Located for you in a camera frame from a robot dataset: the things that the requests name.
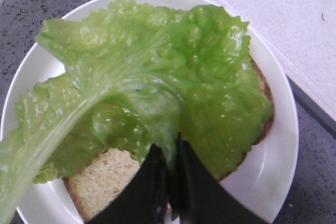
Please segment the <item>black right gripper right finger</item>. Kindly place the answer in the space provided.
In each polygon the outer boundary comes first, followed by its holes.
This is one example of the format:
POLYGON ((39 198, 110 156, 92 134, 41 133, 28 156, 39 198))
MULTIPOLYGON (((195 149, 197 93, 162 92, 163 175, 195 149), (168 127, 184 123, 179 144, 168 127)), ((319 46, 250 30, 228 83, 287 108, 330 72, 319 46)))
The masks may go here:
POLYGON ((265 223, 214 179, 181 135, 176 147, 171 205, 180 223, 265 223))

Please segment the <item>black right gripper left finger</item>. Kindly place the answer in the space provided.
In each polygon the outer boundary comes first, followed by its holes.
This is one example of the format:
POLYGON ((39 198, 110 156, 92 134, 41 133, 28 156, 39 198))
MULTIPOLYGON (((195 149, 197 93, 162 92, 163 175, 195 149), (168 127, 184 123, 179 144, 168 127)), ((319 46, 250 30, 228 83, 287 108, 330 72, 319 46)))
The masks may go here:
POLYGON ((164 223, 167 209, 167 168, 155 144, 125 189, 88 223, 164 223))

